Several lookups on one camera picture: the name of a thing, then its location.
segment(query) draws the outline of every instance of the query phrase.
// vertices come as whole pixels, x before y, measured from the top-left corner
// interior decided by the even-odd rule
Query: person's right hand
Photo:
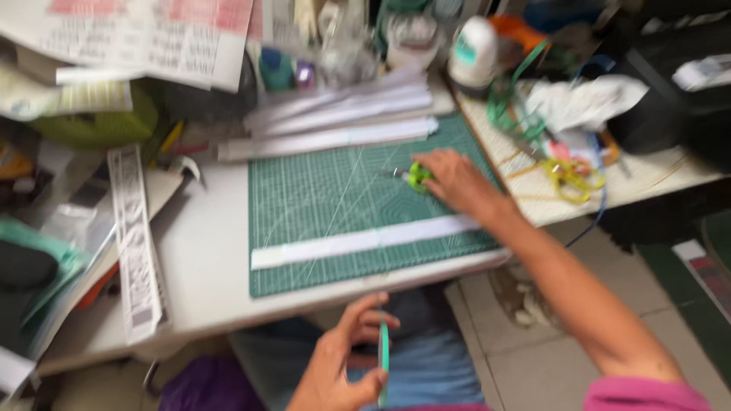
[[[414,161],[429,169],[435,179],[423,184],[449,207],[486,225],[506,213],[520,215],[515,204],[489,182],[467,156],[451,148],[418,154]]]

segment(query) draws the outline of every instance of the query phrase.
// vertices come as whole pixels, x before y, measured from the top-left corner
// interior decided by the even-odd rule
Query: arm
[[[425,185],[510,248],[604,375],[682,381],[673,357],[643,322],[561,244],[531,224],[479,169],[454,151],[416,156]]]

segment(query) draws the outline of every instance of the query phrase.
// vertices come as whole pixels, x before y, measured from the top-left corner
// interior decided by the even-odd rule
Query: tiled floor
[[[588,224],[584,219],[549,227],[567,241]],[[662,288],[638,256],[622,254],[599,230],[572,251],[617,292],[665,342],[686,376],[716,411],[728,410],[731,393],[674,310]],[[495,411],[580,410],[583,396],[599,373],[573,338],[550,328],[513,325],[494,297],[485,274],[463,278],[447,290],[452,308]],[[191,344],[160,369],[158,385],[177,374],[190,359],[220,351],[212,342]],[[67,376],[54,411],[153,411],[156,402],[143,395],[147,367],[127,363],[95,366]]]
[[[587,224],[572,220],[548,231],[568,241]],[[621,253],[600,230],[572,251],[645,320],[714,409],[728,410],[731,393],[642,259]],[[599,372],[572,337],[539,325],[527,330],[513,325],[486,274],[466,277],[447,292],[488,405],[495,411],[581,410]]]

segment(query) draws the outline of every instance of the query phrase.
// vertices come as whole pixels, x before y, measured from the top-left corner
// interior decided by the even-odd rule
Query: green scissors
[[[420,194],[425,194],[428,190],[426,186],[422,184],[422,181],[424,181],[427,178],[434,178],[434,174],[431,173],[431,171],[425,169],[421,166],[421,164],[415,162],[412,164],[412,166],[407,170],[405,168],[396,168],[393,171],[389,170],[381,170],[381,174],[384,176],[392,176],[392,177],[399,177],[405,180],[411,188],[416,190],[416,192]]]

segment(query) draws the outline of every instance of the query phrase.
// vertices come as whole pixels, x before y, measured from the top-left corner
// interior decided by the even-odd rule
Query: orange item
[[[528,55],[536,46],[546,40],[548,36],[527,25],[519,17],[513,15],[499,15],[488,19],[495,27],[500,37],[506,37],[523,45],[524,53]]]
[[[102,291],[102,288],[104,288],[105,284],[109,280],[112,279],[114,274],[116,274],[119,271],[119,263],[116,263],[115,265],[112,265],[112,268],[107,271],[107,273],[99,279],[99,281],[94,284],[94,286],[89,289],[89,291],[79,300],[79,303],[76,304],[76,307],[74,309],[81,310],[88,308],[95,300],[96,297],[99,297],[99,293]]]

